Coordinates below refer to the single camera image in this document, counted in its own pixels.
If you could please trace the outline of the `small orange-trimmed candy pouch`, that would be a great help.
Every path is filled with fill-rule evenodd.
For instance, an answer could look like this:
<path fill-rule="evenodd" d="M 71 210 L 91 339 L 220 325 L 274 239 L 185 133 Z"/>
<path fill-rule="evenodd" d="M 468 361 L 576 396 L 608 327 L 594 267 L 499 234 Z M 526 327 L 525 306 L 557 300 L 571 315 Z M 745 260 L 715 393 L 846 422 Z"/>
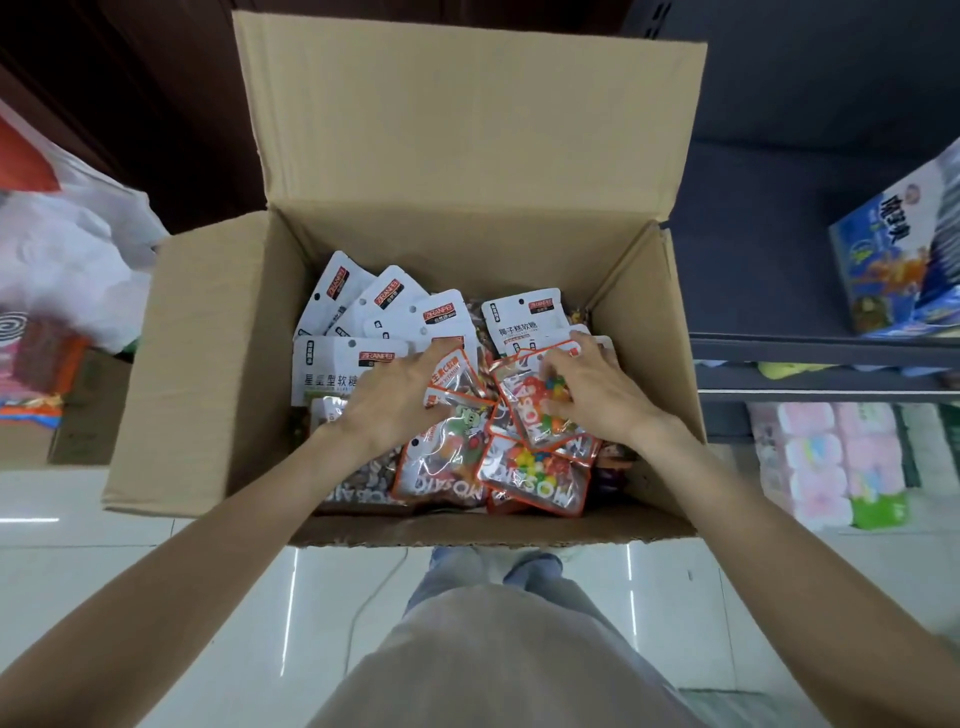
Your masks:
<path fill-rule="evenodd" d="M 462 347 L 452 349 L 438 360 L 424 393 L 423 405 L 432 407 L 443 394 L 464 396 L 489 408 L 496 404 L 494 399 L 487 396 L 470 358 Z"/>

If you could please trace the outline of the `person's left hand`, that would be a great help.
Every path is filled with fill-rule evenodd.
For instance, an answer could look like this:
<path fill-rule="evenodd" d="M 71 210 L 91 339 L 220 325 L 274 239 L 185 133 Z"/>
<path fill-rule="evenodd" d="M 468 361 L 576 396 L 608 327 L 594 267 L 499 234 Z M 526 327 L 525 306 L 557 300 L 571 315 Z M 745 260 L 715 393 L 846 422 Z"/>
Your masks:
<path fill-rule="evenodd" d="M 426 404 L 426 390 L 441 361 L 458 351 L 439 338 L 425 351 L 379 363 L 362 375 L 332 428 L 361 460 L 393 450 L 451 417 L 449 404 Z"/>

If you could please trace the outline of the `spiral print package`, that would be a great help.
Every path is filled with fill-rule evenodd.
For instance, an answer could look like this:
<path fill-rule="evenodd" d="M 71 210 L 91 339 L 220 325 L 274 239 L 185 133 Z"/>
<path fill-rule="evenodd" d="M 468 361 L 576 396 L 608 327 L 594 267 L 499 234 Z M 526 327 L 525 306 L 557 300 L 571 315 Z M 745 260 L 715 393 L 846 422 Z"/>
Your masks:
<path fill-rule="evenodd" d="M 0 406 L 68 394 L 89 348 L 57 318 L 0 307 Z"/>

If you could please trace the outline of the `yellow packet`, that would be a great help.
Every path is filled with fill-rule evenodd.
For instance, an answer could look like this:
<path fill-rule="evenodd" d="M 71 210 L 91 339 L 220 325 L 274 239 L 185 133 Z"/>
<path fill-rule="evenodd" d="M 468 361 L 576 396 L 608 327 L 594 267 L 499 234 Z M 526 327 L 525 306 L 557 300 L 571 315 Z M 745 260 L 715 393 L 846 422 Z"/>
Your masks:
<path fill-rule="evenodd" d="M 821 372 L 836 365 L 809 362 L 756 362 L 756 369 L 770 381 L 782 381 L 800 374 Z"/>

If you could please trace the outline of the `dark metal shelf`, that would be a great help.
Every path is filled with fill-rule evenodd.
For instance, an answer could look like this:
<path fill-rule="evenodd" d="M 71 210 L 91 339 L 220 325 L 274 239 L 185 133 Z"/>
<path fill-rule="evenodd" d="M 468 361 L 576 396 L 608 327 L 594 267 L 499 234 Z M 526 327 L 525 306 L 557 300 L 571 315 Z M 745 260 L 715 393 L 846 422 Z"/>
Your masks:
<path fill-rule="evenodd" d="M 960 344 L 854 334 L 828 227 L 960 137 L 960 0 L 632 0 L 621 32 L 707 43 L 668 224 L 711 441 L 750 402 L 947 403 Z M 770 380 L 757 362 L 836 365 Z"/>

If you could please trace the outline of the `person's left forearm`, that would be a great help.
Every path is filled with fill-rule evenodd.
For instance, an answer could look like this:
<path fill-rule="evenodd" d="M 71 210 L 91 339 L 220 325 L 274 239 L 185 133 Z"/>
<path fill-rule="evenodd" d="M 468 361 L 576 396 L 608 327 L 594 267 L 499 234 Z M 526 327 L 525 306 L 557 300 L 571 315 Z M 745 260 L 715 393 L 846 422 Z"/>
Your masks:
<path fill-rule="evenodd" d="M 321 426 L 0 673 L 0 728 L 136 728 L 335 486 L 405 439 L 346 417 Z"/>

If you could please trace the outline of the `small brown cardboard box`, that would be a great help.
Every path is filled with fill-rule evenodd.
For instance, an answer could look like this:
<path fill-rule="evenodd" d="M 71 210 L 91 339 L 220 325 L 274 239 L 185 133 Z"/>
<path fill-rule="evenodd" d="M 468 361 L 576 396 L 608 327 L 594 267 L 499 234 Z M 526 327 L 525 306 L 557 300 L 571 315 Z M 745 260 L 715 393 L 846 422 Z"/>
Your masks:
<path fill-rule="evenodd" d="M 47 454 L 50 467 L 106 468 L 126 407 L 130 362 L 98 349 L 80 360 Z"/>

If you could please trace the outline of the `blue jeans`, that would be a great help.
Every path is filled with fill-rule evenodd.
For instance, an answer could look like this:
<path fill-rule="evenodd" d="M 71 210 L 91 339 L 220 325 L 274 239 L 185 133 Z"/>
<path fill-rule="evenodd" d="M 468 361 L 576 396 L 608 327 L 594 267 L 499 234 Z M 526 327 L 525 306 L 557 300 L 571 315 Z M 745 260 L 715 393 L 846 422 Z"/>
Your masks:
<path fill-rule="evenodd" d="M 560 557 L 546 550 L 437 546 L 431 552 L 426 573 L 407 602 L 404 614 L 451 590 L 502 585 L 533 592 L 537 582 L 563 575 Z"/>

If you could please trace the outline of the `pile of white candy packets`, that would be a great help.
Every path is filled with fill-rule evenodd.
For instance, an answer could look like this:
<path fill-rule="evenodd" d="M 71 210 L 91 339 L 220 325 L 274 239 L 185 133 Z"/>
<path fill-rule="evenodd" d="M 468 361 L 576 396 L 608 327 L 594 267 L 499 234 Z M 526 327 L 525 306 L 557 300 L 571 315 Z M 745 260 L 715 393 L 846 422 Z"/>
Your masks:
<path fill-rule="evenodd" d="M 440 338 L 454 339 L 479 376 L 481 365 L 561 343 L 571 331 L 589 329 L 570 321 L 558 288 L 469 306 L 458 289 L 430 294 L 399 265 L 372 273 L 337 249 L 294 328 L 291 406 L 352 394 L 367 370 L 421 353 Z"/>

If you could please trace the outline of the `pink tissue pack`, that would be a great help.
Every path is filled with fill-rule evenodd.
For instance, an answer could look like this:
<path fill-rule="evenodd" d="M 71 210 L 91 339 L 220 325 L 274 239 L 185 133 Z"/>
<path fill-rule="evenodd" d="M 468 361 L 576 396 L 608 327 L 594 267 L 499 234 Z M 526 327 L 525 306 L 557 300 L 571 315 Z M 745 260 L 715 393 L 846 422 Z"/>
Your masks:
<path fill-rule="evenodd" d="M 895 411 L 883 402 L 750 402 L 764 495 L 817 531 L 909 519 Z"/>

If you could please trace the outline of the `person's right forearm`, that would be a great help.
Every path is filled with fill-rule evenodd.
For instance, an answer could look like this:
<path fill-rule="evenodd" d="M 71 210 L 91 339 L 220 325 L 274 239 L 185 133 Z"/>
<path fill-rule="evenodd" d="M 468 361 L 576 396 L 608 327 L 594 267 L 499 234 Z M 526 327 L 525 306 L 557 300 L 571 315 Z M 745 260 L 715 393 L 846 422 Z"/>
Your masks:
<path fill-rule="evenodd" d="M 960 661 L 677 418 L 628 444 L 661 478 L 787 670 L 834 728 L 960 728 Z"/>

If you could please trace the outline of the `large orange-trimmed candy pouch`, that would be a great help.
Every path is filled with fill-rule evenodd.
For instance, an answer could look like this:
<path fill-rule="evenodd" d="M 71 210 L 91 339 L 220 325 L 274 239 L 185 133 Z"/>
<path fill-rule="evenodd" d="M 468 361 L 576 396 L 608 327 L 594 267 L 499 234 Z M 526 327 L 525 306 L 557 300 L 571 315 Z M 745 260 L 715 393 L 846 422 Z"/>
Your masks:
<path fill-rule="evenodd" d="M 569 418 L 552 415 L 545 403 L 570 403 L 570 388 L 557 370 L 545 364 L 546 354 L 559 351 L 578 357 L 581 346 L 572 339 L 546 348 L 522 348 L 500 360 L 493 378 L 514 426 L 533 451 L 553 452 L 587 432 Z"/>

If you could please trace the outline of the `pile of orange-trimmed clear packets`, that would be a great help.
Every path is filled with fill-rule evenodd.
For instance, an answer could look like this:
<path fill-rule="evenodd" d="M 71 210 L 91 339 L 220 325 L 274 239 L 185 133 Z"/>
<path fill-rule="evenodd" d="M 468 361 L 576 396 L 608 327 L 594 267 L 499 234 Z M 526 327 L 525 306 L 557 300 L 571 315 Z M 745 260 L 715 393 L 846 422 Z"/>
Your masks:
<path fill-rule="evenodd" d="M 450 417 L 360 467 L 319 505 L 321 514 L 409 515 L 416 509 L 510 514 L 536 509 L 582 515 L 596 439 L 582 435 L 553 450 L 530 448 L 500 401 L 430 386 L 426 407 Z"/>

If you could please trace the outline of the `white plastic bag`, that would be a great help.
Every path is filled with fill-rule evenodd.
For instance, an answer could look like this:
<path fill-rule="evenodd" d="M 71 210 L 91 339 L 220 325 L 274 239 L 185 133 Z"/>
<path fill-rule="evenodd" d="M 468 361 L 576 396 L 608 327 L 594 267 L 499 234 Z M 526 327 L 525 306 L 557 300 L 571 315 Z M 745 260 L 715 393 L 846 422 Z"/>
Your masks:
<path fill-rule="evenodd" d="M 134 350 L 169 236 L 145 192 L 0 100 L 0 310 L 54 318 L 114 355 Z"/>

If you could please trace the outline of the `green tissue pack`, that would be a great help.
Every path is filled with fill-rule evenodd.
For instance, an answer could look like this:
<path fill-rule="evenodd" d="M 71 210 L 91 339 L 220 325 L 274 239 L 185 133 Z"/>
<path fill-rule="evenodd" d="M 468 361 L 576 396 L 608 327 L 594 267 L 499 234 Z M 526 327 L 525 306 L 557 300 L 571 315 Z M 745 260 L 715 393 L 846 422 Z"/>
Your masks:
<path fill-rule="evenodd" d="M 930 496 L 960 497 L 960 402 L 898 407 L 908 483 Z"/>

